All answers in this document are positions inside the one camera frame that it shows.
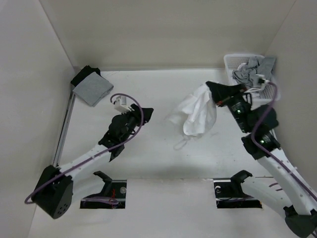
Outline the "white tank top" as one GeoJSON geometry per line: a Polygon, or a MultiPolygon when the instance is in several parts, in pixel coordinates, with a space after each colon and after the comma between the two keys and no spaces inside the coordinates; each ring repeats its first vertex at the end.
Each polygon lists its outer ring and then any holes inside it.
{"type": "Polygon", "coordinates": [[[182,139],[173,149],[181,150],[190,140],[198,140],[214,126],[217,118],[216,104],[206,84],[202,84],[180,102],[166,119],[182,139]]]}

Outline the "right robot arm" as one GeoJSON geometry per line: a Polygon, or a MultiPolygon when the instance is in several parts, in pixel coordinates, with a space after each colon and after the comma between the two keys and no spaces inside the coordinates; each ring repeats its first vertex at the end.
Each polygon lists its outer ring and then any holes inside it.
{"type": "Polygon", "coordinates": [[[251,196],[279,214],[287,227],[299,238],[316,236],[317,193],[286,158],[276,155],[281,145],[272,134],[278,125],[273,109],[278,94],[277,85],[262,79],[264,85],[274,87],[272,100],[252,109],[252,96],[244,84],[227,86],[208,81],[213,102],[218,107],[228,107],[239,128],[245,150],[275,179],[281,192],[258,181],[250,172],[241,170],[230,178],[230,191],[235,196],[251,196]]]}

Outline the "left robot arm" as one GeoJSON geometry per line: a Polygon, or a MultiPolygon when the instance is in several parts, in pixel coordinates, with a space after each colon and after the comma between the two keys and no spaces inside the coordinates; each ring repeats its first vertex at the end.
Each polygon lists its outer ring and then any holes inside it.
{"type": "Polygon", "coordinates": [[[153,108],[132,104],[125,112],[113,117],[108,131],[90,151],[68,164],[49,165],[43,170],[31,201],[53,219],[64,215],[77,200],[82,204],[119,204],[115,198],[107,198],[112,180],[101,167],[121,154],[125,144],[150,121],[153,112],[153,108]]]}

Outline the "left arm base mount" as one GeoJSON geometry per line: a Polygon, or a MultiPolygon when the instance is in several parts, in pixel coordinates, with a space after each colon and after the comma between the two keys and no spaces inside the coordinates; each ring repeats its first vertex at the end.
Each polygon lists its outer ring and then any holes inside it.
{"type": "Polygon", "coordinates": [[[100,191],[81,199],[80,209],[125,209],[127,180],[115,180],[101,171],[94,172],[103,182],[100,191]]]}

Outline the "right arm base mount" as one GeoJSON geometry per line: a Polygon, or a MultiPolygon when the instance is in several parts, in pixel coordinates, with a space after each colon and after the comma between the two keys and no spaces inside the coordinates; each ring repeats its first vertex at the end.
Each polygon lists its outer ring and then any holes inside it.
{"type": "Polygon", "coordinates": [[[215,178],[213,180],[216,206],[218,209],[259,208],[262,203],[242,191],[241,184],[253,175],[242,170],[230,178],[215,178]]]}

